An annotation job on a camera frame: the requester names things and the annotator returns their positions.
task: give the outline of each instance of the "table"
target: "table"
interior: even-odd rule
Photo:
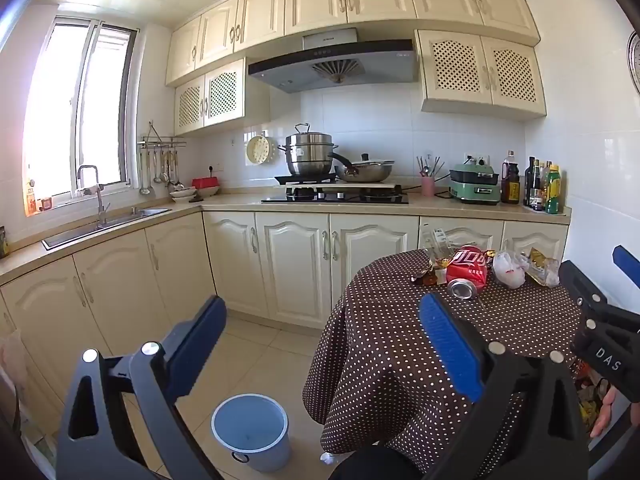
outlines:
[[[332,311],[302,394],[309,415],[324,424],[325,451],[340,454],[382,441],[426,472],[452,440],[471,403],[453,389],[418,319],[418,303],[431,290],[486,340],[529,356],[560,350],[569,366],[574,361],[569,342],[580,310],[562,286],[549,289],[527,278],[509,290],[491,273],[483,308],[476,300],[457,300],[443,285],[411,283],[427,262],[423,250],[373,262]],[[514,396],[508,420],[517,416],[520,401]],[[483,470],[495,465],[510,429],[507,422]]]

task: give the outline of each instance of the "blue bucket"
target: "blue bucket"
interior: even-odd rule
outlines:
[[[211,431],[235,460],[256,471],[276,471],[291,454],[287,413],[264,395],[242,394],[225,400],[213,412]]]

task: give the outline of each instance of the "window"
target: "window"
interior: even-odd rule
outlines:
[[[136,32],[97,20],[57,18],[31,81],[24,121],[25,177],[54,204],[100,183],[128,183],[125,108]]]

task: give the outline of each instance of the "stainless steel sink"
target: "stainless steel sink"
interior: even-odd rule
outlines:
[[[128,224],[129,222],[133,222],[134,220],[140,220],[141,218],[147,218],[149,216],[159,215],[160,213],[166,213],[167,211],[171,211],[171,210],[166,208],[165,209],[137,209],[134,207],[131,209],[131,212],[129,212],[128,214],[109,218],[102,225],[98,224],[98,222],[92,222],[91,224],[76,227],[75,229],[71,229],[69,231],[65,231],[58,235],[45,238],[42,241],[42,244],[44,245],[44,248],[47,251],[49,251],[53,248],[59,247],[60,245],[73,242],[74,240],[79,240],[80,238],[84,238],[85,236],[91,235],[93,233],[97,233],[98,231],[104,231],[105,229],[110,229],[112,227],[116,227],[119,225]]]

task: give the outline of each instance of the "utensil holder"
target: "utensil holder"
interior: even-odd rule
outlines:
[[[422,196],[434,196],[436,193],[436,181],[432,176],[422,177]]]

